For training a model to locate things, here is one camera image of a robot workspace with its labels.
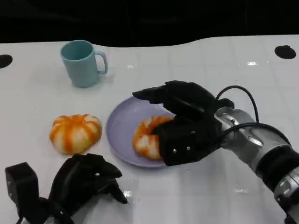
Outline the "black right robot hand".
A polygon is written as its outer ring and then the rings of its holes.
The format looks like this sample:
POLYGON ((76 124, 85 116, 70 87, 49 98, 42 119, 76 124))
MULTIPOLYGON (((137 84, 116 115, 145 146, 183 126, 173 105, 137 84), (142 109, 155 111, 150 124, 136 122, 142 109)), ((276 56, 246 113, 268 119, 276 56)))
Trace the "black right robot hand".
POLYGON ((231 100, 218 100, 196 83, 177 80, 132 95, 151 104, 162 104, 174 114, 147 118, 132 139, 138 155, 163 160, 166 166, 197 162, 219 149, 222 124, 214 114, 223 107, 235 107, 231 100))

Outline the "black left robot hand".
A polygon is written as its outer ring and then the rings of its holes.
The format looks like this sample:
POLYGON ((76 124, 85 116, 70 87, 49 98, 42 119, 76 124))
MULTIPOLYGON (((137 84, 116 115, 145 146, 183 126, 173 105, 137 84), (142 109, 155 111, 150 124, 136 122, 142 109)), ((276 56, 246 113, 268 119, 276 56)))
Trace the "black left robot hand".
POLYGON ((67 159, 57 172, 48 197, 53 204, 54 223, 74 223, 71 216, 100 195, 128 204, 116 181, 120 177, 121 171, 101 155, 75 154, 67 159))

